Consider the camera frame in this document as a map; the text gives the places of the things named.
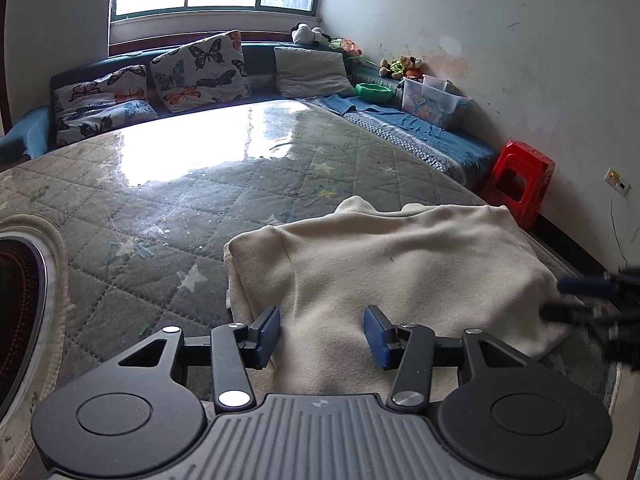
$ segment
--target wall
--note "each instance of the wall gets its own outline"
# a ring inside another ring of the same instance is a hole
[[[119,20],[111,23],[111,43],[152,38],[165,34],[200,32],[203,30],[268,30],[289,32],[300,22],[312,28],[319,18],[283,12],[257,12],[255,10],[200,10],[197,12],[171,12]]]
[[[4,62],[12,121],[48,104],[49,78],[107,56],[110,0],[7,0]]]
[[[613,198],[622,249],[640,264],[640,0],[320,2],[329,34],[375,61],[421,55],[475,99],[468,131],[555,160],[542,213],[610,270],[623,264]],[[612,197],[609,166],[630,182],[626,197]]]

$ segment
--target power cord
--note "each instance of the power cord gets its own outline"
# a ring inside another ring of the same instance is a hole
[[[611,226],[613,227],[613,234],[616,237],[616,243],[618,244],[618,250],[620,251],[620,256],[622,256],[622,259],[625,261],[625,267],[629,266],[629,262],[626,260],[626,256],[624,255],[624,253],[622,252],[622,248],[620,247],[620,241],[618,240],[618,232],[616,231],[616,221],[613,219],[613,195],[616,192],[616,189],[614,188],[613,191],[611,191],[611,209],[609,210],[609,213],[611,215]]]

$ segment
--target window frame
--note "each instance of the window frame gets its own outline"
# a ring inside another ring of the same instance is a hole
[[[253,7],[238,6],[198,6],[188,7],[187,1],[184,0],[182,7],[170,7],[167,9],[140,10],[139,12],[129,12],[128,14],[116,14],[116,0],[111,0],[111,23],[126,20],[128,18],[137,18],[139,16],[154,16],[158,14],[169,14],[172,12],[192,12],[198,10],[253,10],[262,12],[281,12],[283,14],[300,14],[302,16],[315,16],[318,9],[318,0],[312,0],[311,10],[289,9],[287,7],[268,7],[260,4],[261,0],[255,0]]]

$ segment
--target green bowl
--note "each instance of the green bowl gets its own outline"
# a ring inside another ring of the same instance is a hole
[[[359,83],[356,85],[356,94],[369,103],[386,103],[393,97],[394,91],[386,86]]]

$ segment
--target logo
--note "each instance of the logo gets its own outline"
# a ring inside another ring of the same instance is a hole
[[[329,405],[329,401],[326,399],[316,399],[312,402],[316,408],[326,408]]]

